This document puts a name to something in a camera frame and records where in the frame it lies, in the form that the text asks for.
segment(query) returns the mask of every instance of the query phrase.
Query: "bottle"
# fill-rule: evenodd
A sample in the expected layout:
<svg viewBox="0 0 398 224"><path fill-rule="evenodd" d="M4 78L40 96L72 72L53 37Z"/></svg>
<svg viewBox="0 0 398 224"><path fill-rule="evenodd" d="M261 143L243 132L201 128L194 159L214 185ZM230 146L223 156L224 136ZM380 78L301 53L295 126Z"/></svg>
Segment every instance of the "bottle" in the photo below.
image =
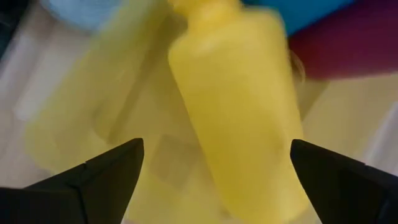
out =
<svg viewBox="0 0 398 224"><path fill-rule="evenodd" d="M169 63L229 213L287 223L308 207L290 161L302 139L283 24L238 0L170 0L188 29Z"/></svg>

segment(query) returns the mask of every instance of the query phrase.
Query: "yellow bottle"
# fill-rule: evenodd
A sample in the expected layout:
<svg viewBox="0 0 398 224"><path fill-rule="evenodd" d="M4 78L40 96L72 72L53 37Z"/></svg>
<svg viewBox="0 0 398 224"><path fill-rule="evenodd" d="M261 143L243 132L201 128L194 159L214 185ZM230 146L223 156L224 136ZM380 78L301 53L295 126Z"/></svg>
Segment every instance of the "yellow bottle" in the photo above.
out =
<svg viewBox="0 0 398 224"><path fill-rule="evenodd" d="M170 0L188 30L169 62L221 199L243 223L287 223L308 200L290 163L302 138L283 24L238 0Z"/></svg>

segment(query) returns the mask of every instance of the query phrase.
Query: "maroon object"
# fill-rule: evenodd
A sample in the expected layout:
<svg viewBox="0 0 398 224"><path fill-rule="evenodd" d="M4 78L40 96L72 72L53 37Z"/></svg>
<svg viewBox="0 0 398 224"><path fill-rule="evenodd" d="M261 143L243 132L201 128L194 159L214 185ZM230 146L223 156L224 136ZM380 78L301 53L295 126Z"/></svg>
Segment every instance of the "maroon object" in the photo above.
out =
<svg viewBox="0 0 398 224"><path fill-rule="evenodd" d="M310 78L398 71L398 0L358 0L299 31L289 44Z"/></svg>

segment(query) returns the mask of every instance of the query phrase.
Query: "blue object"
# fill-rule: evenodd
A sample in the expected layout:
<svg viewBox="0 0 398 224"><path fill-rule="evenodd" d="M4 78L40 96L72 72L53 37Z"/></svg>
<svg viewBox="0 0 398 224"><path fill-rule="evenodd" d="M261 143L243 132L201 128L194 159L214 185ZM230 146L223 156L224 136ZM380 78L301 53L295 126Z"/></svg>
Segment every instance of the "blue object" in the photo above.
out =
<svg viewBox="0 0 398 224"><path fill-rule="evenodd" d="M75 27L97 31L109 20L122 0L42 0L55 17Z"/></svg>
<svg viewBox="0 0 398 224"><path fill-rule="evenodd" d="M288 35L297 32L354 0L243 0L249 5L267 6L279 11Z"/></svg>

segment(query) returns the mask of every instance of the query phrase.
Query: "bottle neck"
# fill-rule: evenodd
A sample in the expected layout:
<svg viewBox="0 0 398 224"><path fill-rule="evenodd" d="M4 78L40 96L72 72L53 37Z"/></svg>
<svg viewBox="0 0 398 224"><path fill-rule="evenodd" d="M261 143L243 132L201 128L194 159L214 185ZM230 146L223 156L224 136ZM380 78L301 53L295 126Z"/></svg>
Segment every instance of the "bottle neck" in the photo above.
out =
<svg viewBox="0 0 398 224"><path fill-rule="evenodd" d="M210 1L187 13L188 30L193 32L209 31L222 26L238 17L241 5L231 1Z"/></svg>

